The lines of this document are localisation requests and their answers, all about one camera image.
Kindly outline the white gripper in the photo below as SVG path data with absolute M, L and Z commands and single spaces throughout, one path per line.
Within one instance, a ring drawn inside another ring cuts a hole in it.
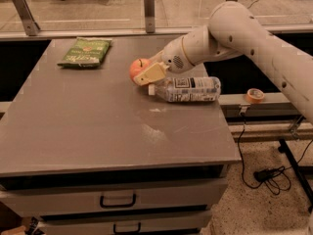
M 183 50 L 183 37 L 169 42 L 163 51 L 150 57 L 150 61 L 152 64 L 134 77 L 133 81 L 137 85 L 143 86 L 164 79 L 168 67 L 174 73 L 187 71 L 190 65 Z

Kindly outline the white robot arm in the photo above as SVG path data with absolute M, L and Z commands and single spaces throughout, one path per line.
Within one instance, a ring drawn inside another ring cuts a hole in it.
M 169 71 L 181 73 L 233 55 L 252 60 L 307 120 L 313 120 L 312 57 L 272 35 L 237 2 L 218 5 L 207 26 L 171 41 L 131 78 L 140 86 L 152 85 Z

